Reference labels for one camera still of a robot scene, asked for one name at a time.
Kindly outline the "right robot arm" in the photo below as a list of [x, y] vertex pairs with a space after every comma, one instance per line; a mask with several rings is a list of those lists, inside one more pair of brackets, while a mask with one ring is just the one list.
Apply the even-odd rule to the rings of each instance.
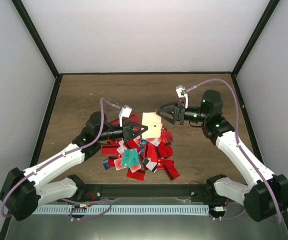
[[207, 180], [206, 197], [216, 202], [221, 197], [241, 204], [256, 222], [288, 208], [288, 179], [266, 167], [240, 140], [237, 130], [222, 115], [223, 100], [216, 90], [203, 93], [200, 106], [188, 106], [187, 93], [177, 102], [164, 104], [156, 114], [171, 124], [200, 123], [203, 134], [221, 150], [241, 173], [245, 184], [220, 174]]

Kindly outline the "red card bottom right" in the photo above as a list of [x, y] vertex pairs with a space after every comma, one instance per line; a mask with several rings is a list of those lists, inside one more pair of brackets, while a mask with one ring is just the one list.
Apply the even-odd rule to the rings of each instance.
[[164, 170], [164, 172], [171, 181], [180, 176], [179, 172], [174, 166], [174, 161], [172, 160], [159, 159], [157, 162], [157, 169]]

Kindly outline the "white red circle card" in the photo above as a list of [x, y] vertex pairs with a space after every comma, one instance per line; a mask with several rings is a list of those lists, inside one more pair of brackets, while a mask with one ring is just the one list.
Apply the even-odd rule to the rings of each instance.
[[161, 143], [162, 144], [166, 144], [167, 142], [165, 141], [164, 138], [162, 137], [156, 137], [156, 138], [147, 138], [146, 139], [147, 142], [149, 142], [150, 144], [158, 147]]

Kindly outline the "teal VIP card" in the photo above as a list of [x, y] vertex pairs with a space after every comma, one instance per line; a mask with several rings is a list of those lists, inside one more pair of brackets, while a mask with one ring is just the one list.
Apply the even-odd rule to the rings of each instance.
[[137, 149], [125, 149], [123, 156], [122, 156], [122, 161], [121, 161], [121, 165], [124, 167], [133, 167], [133, 166], [137, 166], [140, 164], [139, 161], [139, 156], [138, 156], [138, 152]]

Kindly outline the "black front frame rail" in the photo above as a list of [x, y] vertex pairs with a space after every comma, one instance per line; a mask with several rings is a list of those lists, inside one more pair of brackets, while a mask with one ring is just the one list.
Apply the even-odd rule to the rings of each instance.
[[70, 198], [86, 202], [104, 198], [179, 198], [192, 202], [219, 203], [226, 197], [214, 195], [207, 184], [85, 184]]

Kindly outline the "beige leather card holder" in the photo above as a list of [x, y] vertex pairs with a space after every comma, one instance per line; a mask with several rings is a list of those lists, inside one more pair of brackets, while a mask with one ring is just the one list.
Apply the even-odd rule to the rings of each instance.
[[161, 128], [163, 127], [161, 117], [155, 112], [144, 112], [142, 114], [142, 125], [148, 129], [142, 134], [143, 139], [154, 139], [161, 136]]

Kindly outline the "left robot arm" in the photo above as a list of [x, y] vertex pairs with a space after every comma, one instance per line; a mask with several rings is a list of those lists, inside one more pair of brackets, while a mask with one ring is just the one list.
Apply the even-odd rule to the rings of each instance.
[[8, 172], [0, 191], [1, 215], [6, 216], [7, 209], [10, 217], [20, 221], [37, 207], [55, 200], [78, 204], [86, 196], [85, 183], [76, 175], [56, 182], [53, 179], [93, 157], [101, 150], [101, 141], [133, 140], [147, 130], [147, 126], [134, 121], [111, 124], [104, 113], [94, 112], [81, 133], [62, 151], [25, 170], [15, 167]]

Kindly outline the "red card bottom centre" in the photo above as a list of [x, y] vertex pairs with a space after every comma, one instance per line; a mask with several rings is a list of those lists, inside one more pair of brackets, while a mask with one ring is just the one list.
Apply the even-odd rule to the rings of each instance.
[[132, 169], [129, 169], [126, 176], [128, 178], [132, 178], [132, 179], [135, 179], [135, 180], [138, 180], [138, 181], [144, 181], [144, 178], [145, 178], [145, 173], [146, 173], [146, 169], [145, 168], [141, 168], [141, 169], [138, 169], [136, 171], [132, 171]]

